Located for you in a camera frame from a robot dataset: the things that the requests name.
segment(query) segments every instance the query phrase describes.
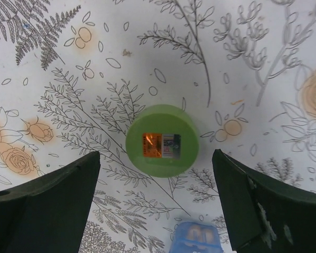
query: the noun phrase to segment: white patterned surface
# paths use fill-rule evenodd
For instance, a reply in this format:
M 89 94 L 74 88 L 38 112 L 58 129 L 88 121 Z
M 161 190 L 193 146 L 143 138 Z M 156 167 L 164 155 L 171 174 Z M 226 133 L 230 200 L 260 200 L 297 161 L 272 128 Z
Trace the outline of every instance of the white patterned surface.
M 170 179 L 124 148 L 158 103 L 199 129 L 197 162 Z M 99 151 L 80 252 L 168 252 L 190 218 L 231 252 L 216 148 L 316 192 L 316 0 L 0 0 L 0 190 Z

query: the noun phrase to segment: green round container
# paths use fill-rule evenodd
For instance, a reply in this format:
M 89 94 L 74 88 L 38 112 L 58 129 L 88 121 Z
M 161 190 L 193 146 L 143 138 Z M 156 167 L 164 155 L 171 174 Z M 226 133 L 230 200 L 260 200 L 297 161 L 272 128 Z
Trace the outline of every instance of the green round container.
M 126 151 L 139 170 L 159 178 L 185 172 L 195 161 L 198 134 L 191 118 L 167 104 L 141 112 L 126 135 Z

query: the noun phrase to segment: sticker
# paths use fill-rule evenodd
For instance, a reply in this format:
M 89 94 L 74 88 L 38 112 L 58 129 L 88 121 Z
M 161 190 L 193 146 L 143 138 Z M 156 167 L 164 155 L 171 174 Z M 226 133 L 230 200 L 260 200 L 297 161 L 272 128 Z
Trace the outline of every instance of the sticker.
M 144 133 L 144 157 L 180 159 L 181 136 L 179 134 Z

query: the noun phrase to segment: blue toy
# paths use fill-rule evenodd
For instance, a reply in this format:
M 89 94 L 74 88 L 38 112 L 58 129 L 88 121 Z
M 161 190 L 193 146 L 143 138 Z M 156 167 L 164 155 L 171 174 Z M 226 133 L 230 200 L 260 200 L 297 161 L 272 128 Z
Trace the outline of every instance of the blue toy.
M 183 222 L 175 231 L 170 253 L 223 253 L 213 226 Z

